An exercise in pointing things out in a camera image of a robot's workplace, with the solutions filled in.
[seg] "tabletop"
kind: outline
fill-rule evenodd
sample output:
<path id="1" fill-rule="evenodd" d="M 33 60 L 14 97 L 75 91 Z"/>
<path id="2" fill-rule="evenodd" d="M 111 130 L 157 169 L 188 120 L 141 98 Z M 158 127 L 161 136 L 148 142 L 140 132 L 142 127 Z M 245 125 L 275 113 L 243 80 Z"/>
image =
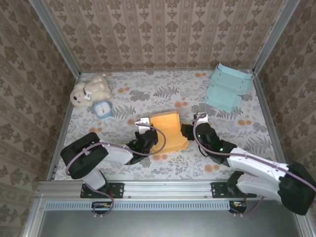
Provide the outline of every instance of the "tabletop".
<path id="1" fill-rule="evenodd" d="M 207 112 L 209 124 L 220 139 L 263 158 L 276 161 L 269 133 L 254 86 L 233 112 L 227 113 L 205 104 L 206 90 L 213 71 L 157 71 L 108 73 L 107 81 L 114 95 L 109 100 L 111 117 L 98 119 L 93 108 L 74 108 L 64 147 L 89 132 L 103 141 L 126 144 L 135 139 L 135 121 L 166 111 L 177 110 L 180 122 L 190 123 L 193 114 Z M 87 82 L 96 73 L 82 74 Z M 195 142 L 182 151 L 144 158 L 135 165 L 102 161 L 99 168 L 108 180 L 190 180 L 227 179 L 233 170 L 204 157 Z M 60 159 L 55 180 L 71 180 Z"/>

